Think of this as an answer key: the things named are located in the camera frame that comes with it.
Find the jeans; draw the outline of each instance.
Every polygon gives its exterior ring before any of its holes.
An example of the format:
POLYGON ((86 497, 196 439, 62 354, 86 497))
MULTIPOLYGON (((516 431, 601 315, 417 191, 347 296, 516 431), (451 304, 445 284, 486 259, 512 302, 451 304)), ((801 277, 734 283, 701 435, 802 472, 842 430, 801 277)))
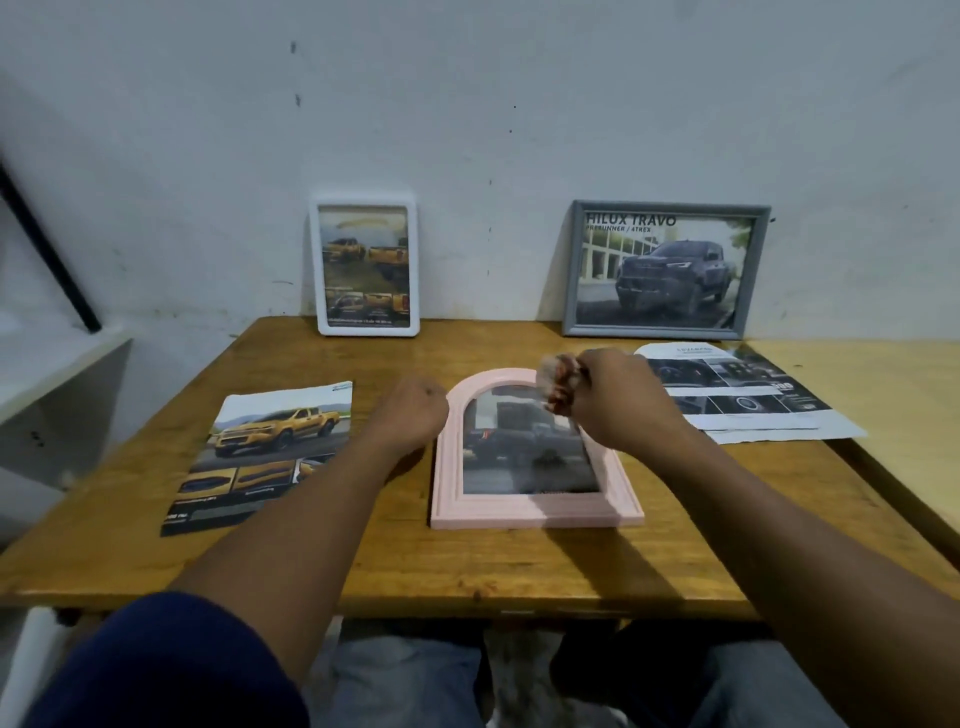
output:
MULTIPOLYGON (((576 628, 564 638, 554 684, 561 694, 618 708, 640 728, 844 726, 760 625, 638 620, 615 635, 599 635, 596 625, 585 639, 576 628)), ((474 681, 483 626, 345 619, 329 724, 482 728, 474 681)))

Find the pickup truck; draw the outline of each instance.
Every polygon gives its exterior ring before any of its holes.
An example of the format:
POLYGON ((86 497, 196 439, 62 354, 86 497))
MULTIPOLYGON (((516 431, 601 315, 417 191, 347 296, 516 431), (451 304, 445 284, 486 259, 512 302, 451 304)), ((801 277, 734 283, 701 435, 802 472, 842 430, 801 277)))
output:
POLYGON ((340 237, 324 244, 324 261, 344 262, 363 260, 367 249, 355 237, 340 237))
POLYGON ((410 317, 410 296, 406 293, 360 293, 349 291, 327 296, 327 315, 341 318, 384 319, 410 317))
POLYGON ((707 296, 723 301, 734 271, 718 243, 675 240, 647 255, 625 257, 616 273, 616 296, 624 311, 667 304, 692 316, 707 296))
POLYGON ((410 249, 407 238, 401 237, 392 247, 370 248, 367 255, 376 270, 386 280, 410 278, 410 249))
POLYGON ((320 407, 271 412, 225 429, 217 435, 214 452, 217 457, 230 457, 241 449, 283 450, 304 437, 325 437, 339 422, 338 412, 323 412, 320 407))
POLYGON ((497 427, 480 427, 464 433, 464 448, 480 465, 495 465, 500 457, 511 468, 530 467, 535 461, 585 456, 584 442, 573 427, 557 424, 538 404, 499 402, 497 427))

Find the black pole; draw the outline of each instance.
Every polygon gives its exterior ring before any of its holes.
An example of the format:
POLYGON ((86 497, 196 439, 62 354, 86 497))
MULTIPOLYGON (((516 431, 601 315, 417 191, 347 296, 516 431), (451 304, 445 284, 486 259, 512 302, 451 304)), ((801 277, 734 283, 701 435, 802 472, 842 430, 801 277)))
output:
POLYGON ((2 163, 0 163, 0 197, 3 197, 7 205, 10 206, 13 216, 17 219, 17 222, 20 223, 23 231, 27 233, 27 237, 30 238, 30 242, 34 244, 34 248, 40 254, 40 257, 43 258, 43 262, 47 264, 47 268, 50 269, 54 278, 57 279, 57 283, 73 304, 81 321, 84 322, 86 329, 90 333, 96 333, 103 328, 100 320, 97 318, 97 314, 90 308, 90 304, 86 302, 84 294, 81 293, 80 288, 77 287, 77 284, 70 276, 70 272, 67 271, 66 266, 63 265, 63 261, 60 260, 60 256, 57 255, 57 251, 55 251, 53 245, 50 244, 50 240, 44 234, 40 223, 36 221, 30 208, 27 207, 27 203, 20 197, 20 193, 16 187, 13 186, 13 180, 10 179, 10 175, 7 174, 7 170, 2 163))

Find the framed photo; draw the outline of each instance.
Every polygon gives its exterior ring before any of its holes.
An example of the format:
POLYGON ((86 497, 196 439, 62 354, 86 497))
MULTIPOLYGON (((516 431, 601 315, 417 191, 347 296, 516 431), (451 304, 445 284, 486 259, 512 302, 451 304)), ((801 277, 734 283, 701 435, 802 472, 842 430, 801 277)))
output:
POLYGON ((770 207, 573 203, 564 335, 740 339, 770 207))
POLYGON ((310 203, 310 242, 321 333, 417 335, 420 288, 412 196, 316 197, 310 203))
POLYGON ((532 369, 494 369, 447 395, 437 440, 433 528, 643 523, 616 452, 548 412, 532 369))

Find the navy blue sleeve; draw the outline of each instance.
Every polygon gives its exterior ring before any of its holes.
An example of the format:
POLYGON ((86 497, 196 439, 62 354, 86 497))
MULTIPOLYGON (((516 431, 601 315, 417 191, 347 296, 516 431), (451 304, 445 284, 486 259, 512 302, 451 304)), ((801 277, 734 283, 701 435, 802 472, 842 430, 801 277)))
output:
POLYGON ((24 723, 308 728, 297 686, 249 626, 198 596, 145 596, 73 651, 24 723))

